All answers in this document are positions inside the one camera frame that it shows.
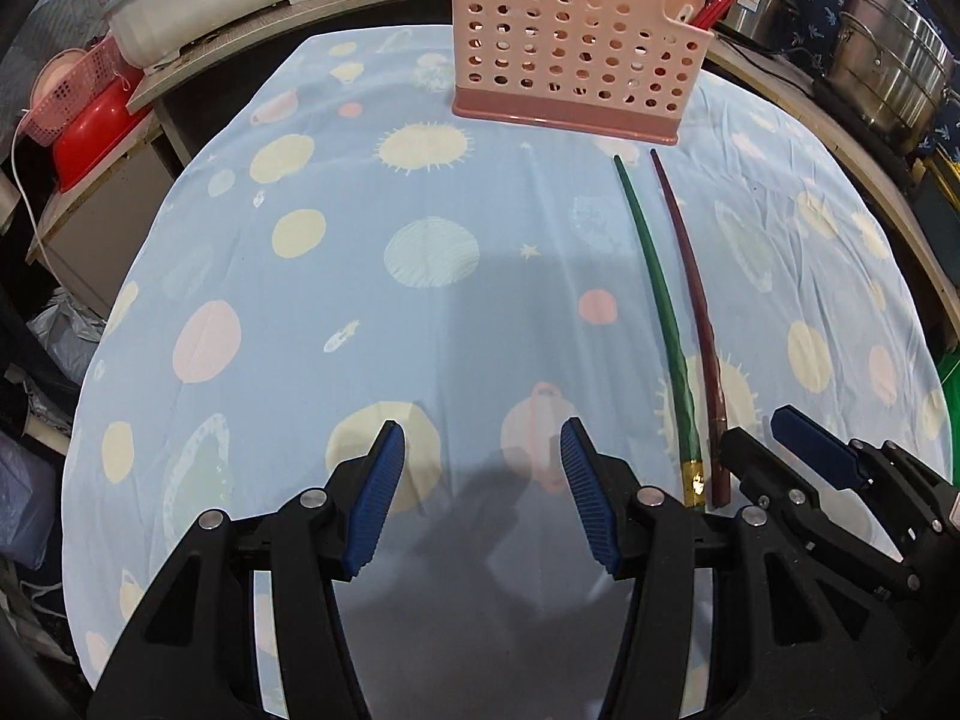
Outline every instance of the metal pot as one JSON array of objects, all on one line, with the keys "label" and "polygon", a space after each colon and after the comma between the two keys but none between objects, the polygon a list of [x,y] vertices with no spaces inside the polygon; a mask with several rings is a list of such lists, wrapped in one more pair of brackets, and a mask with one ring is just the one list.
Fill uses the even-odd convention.
[{"label": "metal pot", "polygon": [[901,154],[923,140],[952,94],[954,59],[903,0],[847,0],[827,80]]},{"label": "metal pot", "polygon": [[736,0],[717,28],[775,52],[784,47],[799,12],[797,0]]}]

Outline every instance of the blue tablecloth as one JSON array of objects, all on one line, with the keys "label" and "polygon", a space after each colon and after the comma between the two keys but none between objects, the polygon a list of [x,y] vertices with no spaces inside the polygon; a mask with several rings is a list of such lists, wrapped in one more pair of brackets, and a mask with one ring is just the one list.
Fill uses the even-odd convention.
[{"label": "blue tablecloth", "polygon": [[[93,682],[197,514],[270,512],[392,418],[409,447],[394,511],[374,561],[338,587],[373,715],[595,715],[630,586],[590,557],[560,423],[579,415],[600,451],[680,494],[664,344],[613,154],[664,264],[706,439],[688,291],[644,143],[457,119],[452,80],[450,28],[311,38],[171,189],[83,385],[65,471],[64,589]],[[731,425],[775,446],[769,415],[793,403],[948,474],[909,292],[829,153],[707,73],[679,145],[659,151]],[[824,508],[892,549],[851,495]],[[256,606],[279,712],[262,581]],[[688,707],[709,578],[698,608]]]}]

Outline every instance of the pink plastic colander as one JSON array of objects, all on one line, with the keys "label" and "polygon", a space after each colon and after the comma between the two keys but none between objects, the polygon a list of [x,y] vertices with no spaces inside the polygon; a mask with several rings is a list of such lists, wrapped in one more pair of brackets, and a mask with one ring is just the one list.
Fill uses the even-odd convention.
[{"label": "pink plastic colander", "polygon": [[124,61],[113,36],[107,34],[32,108],[22,131],[40,146],[50,146],[117,76],[136,86],[143,71]]},{"label": "pink plastic colander", "polygon": [[706,0],[453,0],[453,112],[672,146]]}]

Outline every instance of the brown chopstick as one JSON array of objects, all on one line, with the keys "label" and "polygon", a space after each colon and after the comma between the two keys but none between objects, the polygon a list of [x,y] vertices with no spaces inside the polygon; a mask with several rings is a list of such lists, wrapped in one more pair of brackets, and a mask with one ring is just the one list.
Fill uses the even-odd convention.
[{"label": "brown chopstick", "polygon": [[697,259],[693,255],[693,246],[683,224],[680,214],[680,205],[677,196],[673,194],[670,181],[666,177],[664,164],[656,153],[656,148],[650,149],[650,156],[654,161],[656,176],[659,177],[661,188],[664,190],[666,207],[670,211],[673,228],[677,234],[677,245],[683,259],[683,270],[686,272],[686,285],[690,290],[690,303],[693,305],[693,317],[697,324],[697,336],[700,341],[700,358],[704,365],[704,389],[707,391],[707,430],[709,436],[710,453],[710,498],[714,507],[726,506],[730,502],[730,471],[720,464],[720,437],[727,432],[727,404],[723,396],[723,385],[720,381],[720,360],[717,358],[716,344],[713,340],[713,325],[710,324],[707,312],[707,294],[704,292],[704,283],[700,279],[700,269]]}]

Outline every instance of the metal screw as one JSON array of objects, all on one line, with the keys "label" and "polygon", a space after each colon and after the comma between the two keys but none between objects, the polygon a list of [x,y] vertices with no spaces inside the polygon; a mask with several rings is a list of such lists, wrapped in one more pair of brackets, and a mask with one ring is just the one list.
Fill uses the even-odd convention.
[{"label": "metal screw", "polygon": [[637,501],[645,506],[659,506],[664,502],[664,491],[660,488],[640,488],[637,490]]},{"label": "metal screw", "polygon": [[765,524],[767,521],[767,512],[758,506],[748,506],[746,509],[743,509],[740,515],[743,517],[744,522],[755,528],[760,527],[760,525]]},{"label": "metal screw", "polygon": [[198,522],[205,531],[215,531],[224,521],[224,513],[219,509],[210,509],[200,515]]},{"label": "metal screw", "polygon": [[301,493],[301,506],[304,509],[320,509],[326,503],[326,493],[318,488],[304,490]]}]

